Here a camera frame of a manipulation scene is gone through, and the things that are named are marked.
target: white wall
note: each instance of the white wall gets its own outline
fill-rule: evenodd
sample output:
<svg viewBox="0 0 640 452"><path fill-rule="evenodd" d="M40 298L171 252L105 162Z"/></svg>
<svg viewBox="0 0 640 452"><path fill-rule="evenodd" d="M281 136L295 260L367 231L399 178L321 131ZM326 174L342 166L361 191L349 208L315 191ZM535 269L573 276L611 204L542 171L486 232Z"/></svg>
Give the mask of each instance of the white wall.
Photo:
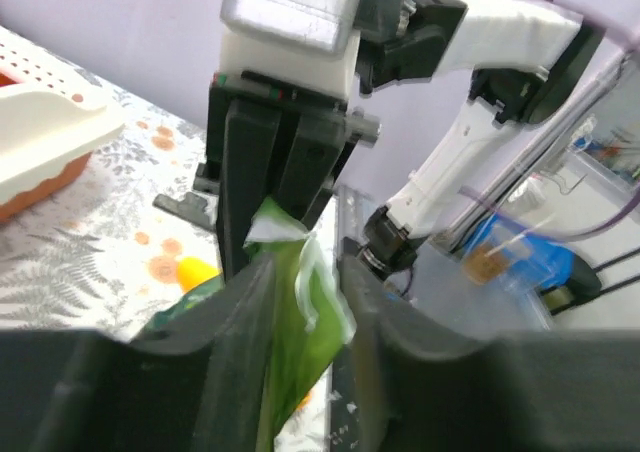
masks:
<svg viewBox="0 0 640 452"><path fill-rule="evenodd" d="M638 0L574 0L633 26ZM3 25L196 124L218 56L220 0L0 0ZM600 54L596 61L602 63ZM347 167L378 200L433 150L456 115L468 74L392 87L362 105L383 119L377 147ZM354 90L354 105L360 102Z"/></svg>
<svg viewBox="0 0 640 452"><path fill-rule="evenodd" d="M580 180L583 172L569 165L559 175L568 186L572 186ZM571 233L593 228L610 219L620 210L621 203L610 199L608 194L603 195L600 183L594 179L595 176L587 176L569 195L561 194L555 183L544 180L543 193L547 201L539 209L526 214L526 222L534 225L552 218L544 226L546 229ZM606 233L572 243L570 247L593 266L640 247L640 211L632 213ZM640 256L636 256L598 275L607 287L637 275L639 271ZM559 321L567 327L640 327L640 283L564 312Z"/></svg>

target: clear plastic box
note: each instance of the clear plastic box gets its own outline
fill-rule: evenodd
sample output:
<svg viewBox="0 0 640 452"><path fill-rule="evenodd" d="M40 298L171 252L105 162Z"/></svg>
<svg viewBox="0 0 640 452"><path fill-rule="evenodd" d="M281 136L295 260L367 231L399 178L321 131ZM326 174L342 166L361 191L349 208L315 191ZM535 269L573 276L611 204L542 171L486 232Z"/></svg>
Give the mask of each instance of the clear plastic box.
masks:
<svg viewBox="0 0 640 452"><path fill-rule="evenodd" d="M360 0L222 0L220 18L236 32L285 41L309 53L343 54Z"/></svg>
<svg viewBox="0 0 640 452"><path fill-rule="evenodd" d="M545 330L551 319L533 284L505 273L484 285L471 279L465 262L456 262L431 245L420 250L411 302L456 332L480 340L518 330Z"/></svg>
<svg viewBox="0 0 640 452"><path fill-rule="evenodd" d="M366 196L347 187L339 189L339 237L348 235L364 240L361 235L376 204ZM487 234L494 245L509 240L512 235ZM510 248L522 256L526 244L518 241ZM535 292L530 277L506 273L485 285L477 285L464 270L465 261L457 262L430 244L424 244L415 263L414 277L408 292L411 303L424 315L467 337L490 340L503 332L545 330L551 317ZM537 280L544 271L534 274ZM397 274L390 281L400 291L407 285L407 274Z"/></svg>

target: black cable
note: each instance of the black cable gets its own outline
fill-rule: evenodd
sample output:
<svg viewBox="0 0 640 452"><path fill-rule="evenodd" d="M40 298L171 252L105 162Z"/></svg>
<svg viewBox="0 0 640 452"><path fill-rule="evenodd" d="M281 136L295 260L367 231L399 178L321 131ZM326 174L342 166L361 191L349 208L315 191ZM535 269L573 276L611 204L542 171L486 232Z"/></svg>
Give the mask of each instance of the black cable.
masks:
<svg viewBox="0 0 640 452"><path fill-rule="evenodd" d="M608 269L609 267L616 265L620 262L624 262L625 260L631 259L633 257L635 257L636 255L640 255L640 247L636 248L636 249L632 249L628 252L625 252L624 254L618 255L616 257L614 257L613 259L609 259L606 262L603 262L602 264L596 266L593 268L594 272L600 272L604 269Z"/></svg>
<svg viewBox="0 0 640 452"><path fill-rule="evenodd" d="M617 290L624 289L625 287L629 287L630 285L633 285L636 282L640 282L640 274L633 275L633 276L631 276L631 277L629 277L627 279L621 280L617 284L613 284L613 285L610 285L609 287L605 287L604 289L602 289L600 291L600 295L598 297L595 297L594 299L588 300L586 302L579 302L579 303L575 302L575 301L569 302L568 304L561 305L560 307L556 307L555 309L549 311L549 313L552 316L555 317L556 315L558 315L558 314L560 314L560 313L562 313L562 312L564 312L566 310L573 309L574 307L579 307L581 305L589 304L589 303L591 303L591 302L593 302L595 300L598 300L600 297L602 297L602 296L604 296L606 294L610 294L611 292L615 292Z"/></svg>
<svg viewBox="0 0 640 452"><path fill-rule="evenodd" d="M405 286L404 290L400 294L400 297L402 297L403 299L407 298L407 296L409 295L409 292L411 291L411 286L413 285L413 279L415 275L416 275L416 266L412 265L411 267L409 267L409 281L407 282L407 285Z"/></svg>

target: plastic bag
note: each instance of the plastic bag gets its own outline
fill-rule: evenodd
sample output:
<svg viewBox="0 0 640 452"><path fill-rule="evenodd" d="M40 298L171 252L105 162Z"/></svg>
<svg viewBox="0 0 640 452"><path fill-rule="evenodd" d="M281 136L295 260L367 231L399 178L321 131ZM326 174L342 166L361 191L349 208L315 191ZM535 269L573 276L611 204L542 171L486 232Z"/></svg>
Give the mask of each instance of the plastic bag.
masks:
<svg viewBox="0 0 640 452"><path fill-rule="evenodd" d="M355 322L315 234L272 199L255 215L246 250L252 257L270 252L276 260L279 297L263 402L271 409L275 437L351 341Z"/></svg>

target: floral tablecloth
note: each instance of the floral tablecloth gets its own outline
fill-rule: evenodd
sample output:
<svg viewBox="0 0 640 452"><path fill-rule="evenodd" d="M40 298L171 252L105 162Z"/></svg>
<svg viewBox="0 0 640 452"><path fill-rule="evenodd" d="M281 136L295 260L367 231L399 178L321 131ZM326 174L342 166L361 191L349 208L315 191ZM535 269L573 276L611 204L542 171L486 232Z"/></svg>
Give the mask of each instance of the floral tablecloth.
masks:
<svg viewBox="0 0 640 452"><path fill-rule="evenodd" d="M122 105L126 128L94 152L76 182L0 225L0 326L98 327L129 340L181 297L181 257L218 264L214 236L151 205L158 193L181 198L191 189L204 131L74 68ZM214 214L215 200L209 201ZM332 257L333 201L317 233ZM324 450L326 403L325 376L287 423L276 449Z"/></svg>

